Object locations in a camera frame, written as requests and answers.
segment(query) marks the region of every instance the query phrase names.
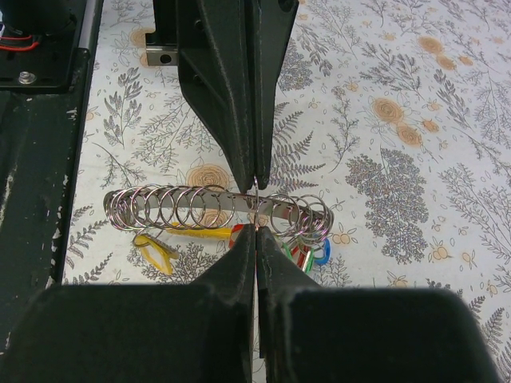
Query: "red key tag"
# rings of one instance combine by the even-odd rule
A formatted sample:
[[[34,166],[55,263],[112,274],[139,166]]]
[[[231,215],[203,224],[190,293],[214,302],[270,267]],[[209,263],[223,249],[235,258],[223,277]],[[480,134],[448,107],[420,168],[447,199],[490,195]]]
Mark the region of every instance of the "red key tag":
[[[234,225],[234,227],[231,230],[231,238],[229,238],[229,249],[232,249],[234,246],[234,242],[236,242],[238,235],[240,235],[241,229],[243,229],[242,224]]]

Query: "yellow key tag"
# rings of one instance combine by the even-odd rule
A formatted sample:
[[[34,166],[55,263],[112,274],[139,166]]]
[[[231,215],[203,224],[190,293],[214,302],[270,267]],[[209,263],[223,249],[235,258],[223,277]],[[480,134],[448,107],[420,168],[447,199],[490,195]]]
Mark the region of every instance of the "yellow key tag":
[[[137,235],[133,240],[133,244],[141,250],[142,256],[149,263],[162,273],[170,275],[173,272],[170,258],[178,259],[179,254],[162,247],[159,242],[149,238],[147,235]]]

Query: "floral tablecloth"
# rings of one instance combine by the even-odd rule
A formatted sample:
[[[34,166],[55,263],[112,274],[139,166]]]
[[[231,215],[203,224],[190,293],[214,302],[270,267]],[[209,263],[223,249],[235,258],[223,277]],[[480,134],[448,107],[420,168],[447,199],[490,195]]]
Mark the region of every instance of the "floral tablecloth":
[[[133,233],[105,219],[113,189],[236,189],[176,69],[147,66],[152,25],[151,2],[105,0],[64,283],[190,282],[226,251],[180,238],[166,275],[132,245]],[[331,261],[312,273],[324,286],[461,296],[507,382],[510,36],[509,0],[300,0],[264,191],[314,193],[335,212]],[[262,365],[255,360],[255,381],[264,381]]]

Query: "red wire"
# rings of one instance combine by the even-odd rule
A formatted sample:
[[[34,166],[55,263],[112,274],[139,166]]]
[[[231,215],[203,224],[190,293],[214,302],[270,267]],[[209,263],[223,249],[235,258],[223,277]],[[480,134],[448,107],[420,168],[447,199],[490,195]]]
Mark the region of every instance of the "red wire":
[[[0,38],[0,40],[30,40],[32,38],[32,35],[26,37],[26,38]]]
[[[29,51],[33,50],[38,45],[39,45],[38,42],[35,42],[31,46],[26,46],[24,48],[14,48],[14,47],[10,47],[10,46],[0,45],[0,50],[7,50],[9,52],[29,52]]]

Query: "screw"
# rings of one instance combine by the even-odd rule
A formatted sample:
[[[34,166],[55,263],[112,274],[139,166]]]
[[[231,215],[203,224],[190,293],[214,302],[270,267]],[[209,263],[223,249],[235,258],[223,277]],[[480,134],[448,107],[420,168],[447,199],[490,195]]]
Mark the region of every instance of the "screw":
[[[18,82],[23,85],[30,85],[36,80],[36,78],[35,74],[23,71],[19,73]]]

